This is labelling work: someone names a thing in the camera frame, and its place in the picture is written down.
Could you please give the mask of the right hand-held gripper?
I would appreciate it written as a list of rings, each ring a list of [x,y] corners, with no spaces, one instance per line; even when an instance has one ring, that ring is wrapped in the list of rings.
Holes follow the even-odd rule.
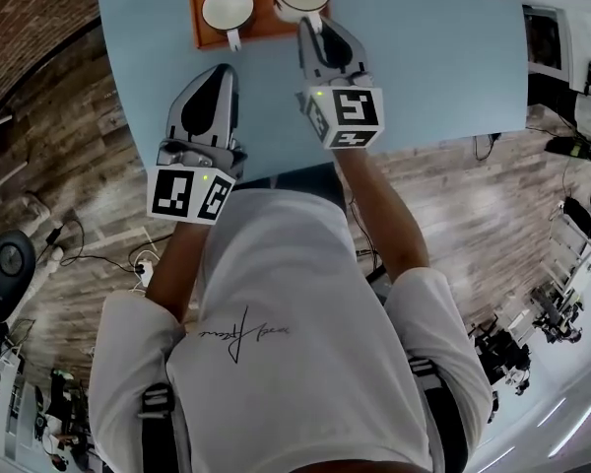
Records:
[[[373,85],[361,42],[348,30],[323,19],[319,38],[321,50],[309,19],[302,18],[297,28],[299,66],[305,79],[297,94],[300,112],[324,148],[364,149],[384,130],[382,90]]]

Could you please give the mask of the person's right forearm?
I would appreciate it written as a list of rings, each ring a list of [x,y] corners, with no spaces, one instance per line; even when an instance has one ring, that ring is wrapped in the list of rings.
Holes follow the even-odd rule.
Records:
[[[334,156],[390,279],[428,268],[427,244],[416,219],[368,152],[336,150]]]

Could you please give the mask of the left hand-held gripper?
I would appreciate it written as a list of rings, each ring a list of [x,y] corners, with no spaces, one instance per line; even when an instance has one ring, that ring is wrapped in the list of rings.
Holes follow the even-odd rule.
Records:
[[[217,222],[247,159],[241,146],[230,146],[237,97],[235,70],[218,64],[173,101],[169,139],[161,142],[157,164],[147,169],[150,217],[207,226]]]

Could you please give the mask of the white power strip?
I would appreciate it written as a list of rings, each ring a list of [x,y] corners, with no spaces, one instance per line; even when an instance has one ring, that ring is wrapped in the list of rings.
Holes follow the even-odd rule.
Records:
[[[134,265],[134,273],[139,277],[141,285],[147,288],[154,273],[153,262],[148,259],[138,260]]]

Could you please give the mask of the white counter desk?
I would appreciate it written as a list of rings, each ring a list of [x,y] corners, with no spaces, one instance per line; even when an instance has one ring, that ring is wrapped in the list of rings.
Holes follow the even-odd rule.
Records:
[[[591,0],[522,0],[532,73],[584,89],[591,61]]]

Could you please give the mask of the blue ceramic mug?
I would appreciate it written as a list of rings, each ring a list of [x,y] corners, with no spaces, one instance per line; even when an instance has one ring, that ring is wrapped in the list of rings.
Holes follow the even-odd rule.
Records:
[[[202,18],[213,30],[224,34],[231,51],[241,49],[240,31],[254,15],[253,0],[204,0]]]

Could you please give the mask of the person's left forearm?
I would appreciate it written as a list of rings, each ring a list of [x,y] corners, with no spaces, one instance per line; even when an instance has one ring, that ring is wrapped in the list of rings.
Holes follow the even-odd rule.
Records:
[[[178,223],[146,291],[146,298],[182,323],[188,310],[210,226]]]

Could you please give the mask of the black office chair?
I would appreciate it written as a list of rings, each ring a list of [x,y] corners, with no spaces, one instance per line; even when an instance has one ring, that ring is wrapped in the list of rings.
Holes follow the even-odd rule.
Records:
[[[0,323],[14,312],[25,295],[35,270],[31,240],[20,230],[0,235]]]

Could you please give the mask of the orange wooden tray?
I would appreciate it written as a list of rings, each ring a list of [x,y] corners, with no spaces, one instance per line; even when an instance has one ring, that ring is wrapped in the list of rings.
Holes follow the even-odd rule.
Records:
[[[205,0],[189,0],[194,44],[200,50],[228,47],[225,33],[210,27],[202,16]],[[297,25],[279,19],[273,6],[273,0],[253,0],[254,12],[240,36],[243,41],[295,36]]]

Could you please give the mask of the person's white t-shirt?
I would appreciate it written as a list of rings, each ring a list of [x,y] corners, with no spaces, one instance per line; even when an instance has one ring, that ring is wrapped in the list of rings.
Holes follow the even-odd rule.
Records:
[[[128,291],[105,301],[90,425],[115,473],[139,473],[144,391],[168,383],[192,473],[289,473],[338,460],[437,468],[435,425],[409,361],[432,361],[475,449],[493,398],[445,276],[412,269],[381,302],[342,210],[246,189],[211,228],[194,332]]]

